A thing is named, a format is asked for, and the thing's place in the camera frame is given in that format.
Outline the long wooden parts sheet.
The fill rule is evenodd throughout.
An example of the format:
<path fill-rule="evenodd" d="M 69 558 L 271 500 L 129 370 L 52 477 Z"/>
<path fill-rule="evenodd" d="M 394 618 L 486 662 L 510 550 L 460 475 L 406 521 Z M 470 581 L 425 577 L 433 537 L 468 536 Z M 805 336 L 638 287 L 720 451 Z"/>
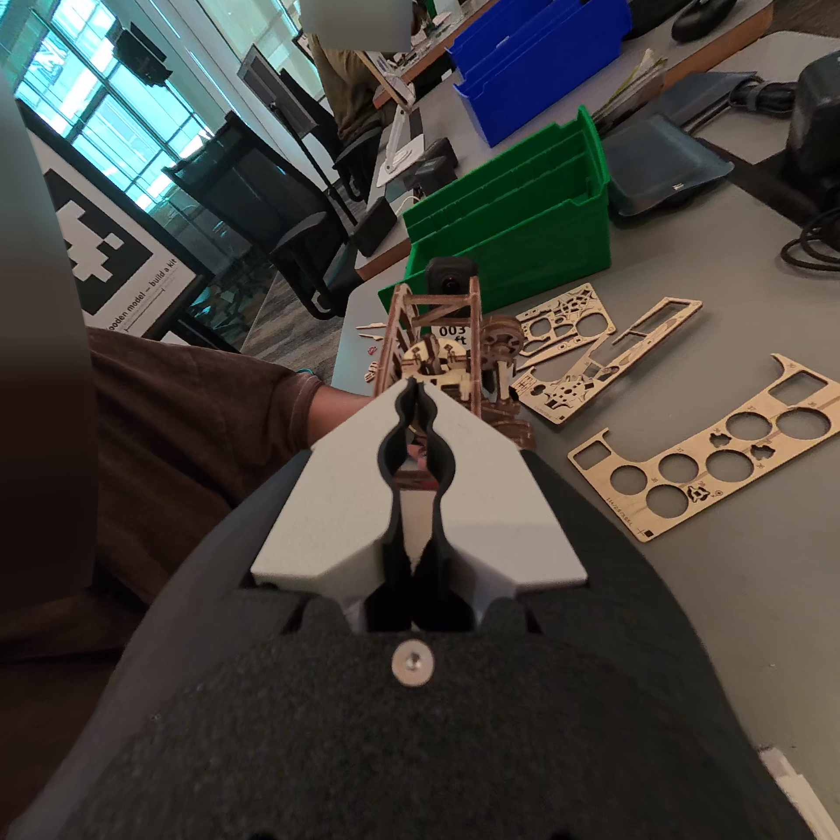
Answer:
<path fill-rule="evenodd" d="M 616 339 L 597 340 L 558 380 L 543 380 L 533 366 L 514 382 L 513 391 L 521 405 L 560 426 L 682 327 L 702 306 L 700 300 L 665 297 Z"/>

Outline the small loose wooden pieces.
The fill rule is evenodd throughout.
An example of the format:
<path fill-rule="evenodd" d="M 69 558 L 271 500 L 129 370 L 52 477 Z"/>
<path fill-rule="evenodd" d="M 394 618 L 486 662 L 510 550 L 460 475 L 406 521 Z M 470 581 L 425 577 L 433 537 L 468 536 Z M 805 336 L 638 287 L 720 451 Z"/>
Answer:
<path fill-rule="evenodd" d="M 381 353 L 380 343 L 384 341 L 386 326 L 385 322 L 372 322 L 369 324 L 359 325 L 355 328 L 358 336 L 361 339 L 368 341 L 371 345 L 367 350 L 370 362 L 364 372 L 365 384 L 371 384 L 375 380 L 378 359 Z"/>

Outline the person's left forearm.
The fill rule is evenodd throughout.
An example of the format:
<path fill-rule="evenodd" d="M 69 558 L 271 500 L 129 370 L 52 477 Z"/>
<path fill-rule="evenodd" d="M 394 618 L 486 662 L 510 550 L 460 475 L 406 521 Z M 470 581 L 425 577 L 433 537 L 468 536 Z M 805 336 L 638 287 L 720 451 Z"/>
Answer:
<path fill-rule="evenodd" d="M 87 330 L 98 405 L 91 590 L 150 604 L 226 516 L 371 400 L 240 353 Z"/>

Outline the black office chair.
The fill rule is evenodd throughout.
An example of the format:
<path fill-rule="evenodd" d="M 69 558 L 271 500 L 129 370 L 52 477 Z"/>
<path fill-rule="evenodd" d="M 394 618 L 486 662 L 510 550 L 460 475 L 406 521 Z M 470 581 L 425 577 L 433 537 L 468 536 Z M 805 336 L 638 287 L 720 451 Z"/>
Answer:
<path fill-rule="evenodd" d="M 363 279 L 339 212 L 238 115 L 163 172 L 267 257 L 315 319 L 344 317 Z"/>

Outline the black rounded object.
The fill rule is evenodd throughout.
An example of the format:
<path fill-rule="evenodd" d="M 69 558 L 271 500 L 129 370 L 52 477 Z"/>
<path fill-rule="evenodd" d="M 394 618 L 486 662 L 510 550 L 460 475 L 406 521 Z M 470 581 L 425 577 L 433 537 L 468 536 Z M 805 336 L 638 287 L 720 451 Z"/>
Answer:
<path fill-rule="evenodd" d="M 681 45 L 707 37 L 730 15 L 738 1 L 693 1 L 680 12 L 671 28 L 671 38 Z"/>

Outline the person's brown hoodie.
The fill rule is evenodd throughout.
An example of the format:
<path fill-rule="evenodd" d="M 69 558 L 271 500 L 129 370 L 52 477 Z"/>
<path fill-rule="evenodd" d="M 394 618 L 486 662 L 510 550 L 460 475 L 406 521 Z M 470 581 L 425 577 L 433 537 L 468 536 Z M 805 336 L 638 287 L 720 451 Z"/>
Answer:
<path fill-rule="evenodd" d="M 147 609 L 118 587 L 2 613 L 2 835 L 68 755 Z"/>

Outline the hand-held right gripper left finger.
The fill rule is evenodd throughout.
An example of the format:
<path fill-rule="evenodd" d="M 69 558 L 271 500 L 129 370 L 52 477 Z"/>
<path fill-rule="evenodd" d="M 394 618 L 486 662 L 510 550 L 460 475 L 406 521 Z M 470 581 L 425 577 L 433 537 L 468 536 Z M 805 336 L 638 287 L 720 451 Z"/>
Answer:
<path fill-rule="evenodd" d="M 399 381 L 311 447 L 251 565 L 256 583 L 331 600 L 355 632 L 385 624 L 365 607 L 382 587 L 400 611 L 411 564 L 394 476 L 416 399 L 415 381 Z"/>

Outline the white stand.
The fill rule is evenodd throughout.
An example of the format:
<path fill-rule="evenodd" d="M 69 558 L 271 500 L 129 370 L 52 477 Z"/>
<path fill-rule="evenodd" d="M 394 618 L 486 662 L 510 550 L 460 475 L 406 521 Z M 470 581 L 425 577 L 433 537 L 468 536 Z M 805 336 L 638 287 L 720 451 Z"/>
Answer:
<path fill-rule="evenodd" d="M 417 111 L 417 97 L 414 85 L 405 84 L 401 78 L 385 73 L 383 87 L 396 102 L 395 117 L 385 147 L 385 158 L 376 176 L 377 187 L 385 187 L 419 162 L 424 153 L 424 133 L 411 138 L 410 118 Z"/>

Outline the blue plastic bin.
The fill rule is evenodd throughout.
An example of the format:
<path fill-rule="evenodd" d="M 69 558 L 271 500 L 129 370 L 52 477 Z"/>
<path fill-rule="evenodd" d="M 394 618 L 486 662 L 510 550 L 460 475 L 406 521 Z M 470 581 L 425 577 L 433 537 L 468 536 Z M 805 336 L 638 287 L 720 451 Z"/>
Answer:
<path fill-rule="evenodd" d="M 454 41 L 455 84 L 476 131 L 498 145 L 621 54 L 626 1 L 499 1 Z"/>

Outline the black and white tag poster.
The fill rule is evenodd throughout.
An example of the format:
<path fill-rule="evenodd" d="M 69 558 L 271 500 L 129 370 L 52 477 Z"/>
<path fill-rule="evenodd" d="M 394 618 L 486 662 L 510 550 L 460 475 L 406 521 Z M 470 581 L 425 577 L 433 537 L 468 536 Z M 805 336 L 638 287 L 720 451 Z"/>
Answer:
<path fill-rule="evenodd" d="M 198 258 L 17 99 L 88 327 L 159 340 L 211 279 Z"/>

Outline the brown wooden model vehicle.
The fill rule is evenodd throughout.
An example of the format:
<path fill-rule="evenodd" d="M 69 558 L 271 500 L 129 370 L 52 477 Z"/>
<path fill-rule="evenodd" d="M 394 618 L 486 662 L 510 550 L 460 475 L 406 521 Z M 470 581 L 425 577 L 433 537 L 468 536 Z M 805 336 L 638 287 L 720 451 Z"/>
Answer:
<path fill-rule="evenodd" d="M 397 381 L 412 377 L 453 397 L 520 450 L 534 451 L 532 426 L 518 417 L 520 405 L 511 392 L 512 371 L 524 344 L 518 321 L 510 316 L 483 316 L 479 347 L 425 330 L 438 316 L 461 309 L 468 300 L 456 297 L 446 303 L 445 297 L 416 292 L 405 282 L 396 285 L 373 394 L 379 396 Z"/>

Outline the grey desk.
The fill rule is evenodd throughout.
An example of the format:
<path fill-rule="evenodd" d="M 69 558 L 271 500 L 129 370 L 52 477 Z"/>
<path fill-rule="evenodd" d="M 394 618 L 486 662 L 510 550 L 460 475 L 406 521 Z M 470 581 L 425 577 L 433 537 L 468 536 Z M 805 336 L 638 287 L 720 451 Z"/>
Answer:
<path fill-rule="evenodd" d="M 572 422 L 533 420 L 539 455 L 675 594 L 752 742 L 782 751 L 838 823 L 838 436 L 644 544 L 568 459 L 604 428 L 628 459 L 664 452 L 771 385 L 773 353 L 838 382 L 838 280 L 779 259 L 800 228 L 727 181 L 611 227 L 612 266 L 591 283 L 619 333 L 664 297 L 703 308 Z"/>

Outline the green plastic bin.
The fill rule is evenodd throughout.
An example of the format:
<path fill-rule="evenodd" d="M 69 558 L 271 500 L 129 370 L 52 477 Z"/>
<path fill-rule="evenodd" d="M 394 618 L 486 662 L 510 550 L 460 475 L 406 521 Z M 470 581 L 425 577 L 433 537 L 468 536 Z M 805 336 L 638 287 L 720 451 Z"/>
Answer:
<path fill-rule="evenodd" d="M 550 123 L 403 215 L 412 249 L 404 282 L 427 288 L 435 258 L 472 259 L 494 311 L 612 264 L 610 174 L 592 116 Z"/>

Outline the small black box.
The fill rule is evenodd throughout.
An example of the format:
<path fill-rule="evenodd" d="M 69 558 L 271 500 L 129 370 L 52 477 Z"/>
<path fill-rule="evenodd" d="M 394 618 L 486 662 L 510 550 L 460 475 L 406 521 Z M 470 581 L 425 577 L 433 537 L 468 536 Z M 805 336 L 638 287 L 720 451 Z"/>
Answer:
<path fill-rule="evenodd" d="M 350 239 L 359 254 L 370 258 L 397 225 L 398 216 L 387 200 L 379 196 L 353 228 Z"/>
<path fill-rule="evenodd" d="M 452 161 L 444 155 L 420 163 L 413 174 L 413 193 L 429 197 L 449 184 L 457 181 L 457 174 Z"/>

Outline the dark grey tray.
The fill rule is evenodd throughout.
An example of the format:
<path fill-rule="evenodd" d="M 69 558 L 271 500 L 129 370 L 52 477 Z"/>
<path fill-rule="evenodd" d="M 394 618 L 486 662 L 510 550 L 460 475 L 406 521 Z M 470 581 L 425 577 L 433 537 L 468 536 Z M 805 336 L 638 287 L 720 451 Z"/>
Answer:
<path fill-rule="evenodd" d="M 680 205 L 728 178 L 724 160 L 665 117 L 628 122 L 602 141 L 610 206 L 628 219 Z"/>

